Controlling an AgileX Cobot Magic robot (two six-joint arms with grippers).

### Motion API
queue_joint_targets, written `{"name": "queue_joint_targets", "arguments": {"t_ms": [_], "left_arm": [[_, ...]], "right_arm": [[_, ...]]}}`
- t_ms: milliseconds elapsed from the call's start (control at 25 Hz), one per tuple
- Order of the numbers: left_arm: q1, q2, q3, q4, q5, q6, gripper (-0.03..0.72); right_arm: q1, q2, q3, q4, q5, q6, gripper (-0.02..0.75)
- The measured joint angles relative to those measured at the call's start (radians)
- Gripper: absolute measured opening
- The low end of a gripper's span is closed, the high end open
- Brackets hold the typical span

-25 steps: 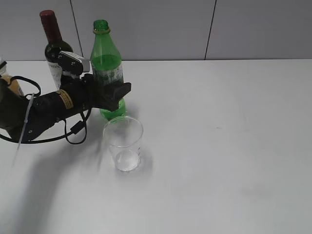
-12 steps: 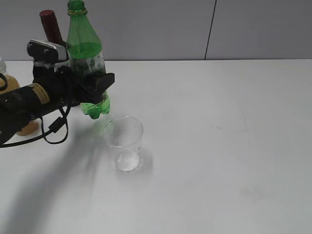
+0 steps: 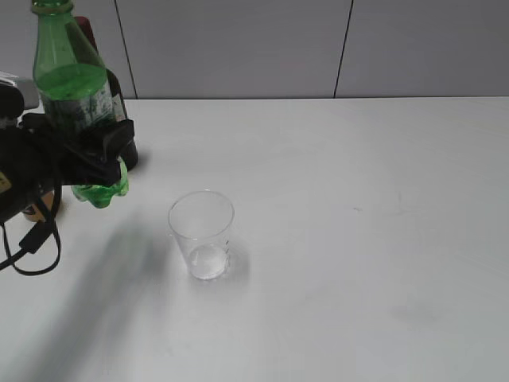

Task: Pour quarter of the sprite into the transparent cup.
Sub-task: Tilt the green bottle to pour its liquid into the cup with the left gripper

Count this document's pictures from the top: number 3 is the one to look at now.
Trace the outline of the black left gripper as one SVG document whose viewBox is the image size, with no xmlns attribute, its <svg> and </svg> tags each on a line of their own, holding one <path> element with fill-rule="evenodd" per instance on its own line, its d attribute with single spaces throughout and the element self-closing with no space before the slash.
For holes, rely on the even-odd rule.
<svg viewBox="0 0 509 382">
<path fill-rule="evenodd" d="M 109 187 L 121 179 L 119 161 L 123 139 L 134 121 L 88 129 L 80 147 L 63 137 L 41 113 L 24 112 L 21 92 L 1 86 L 1 222 L 5 223 L 35 200 L 53 191 L 54 180 L 64 185 Z"/>
</svg>

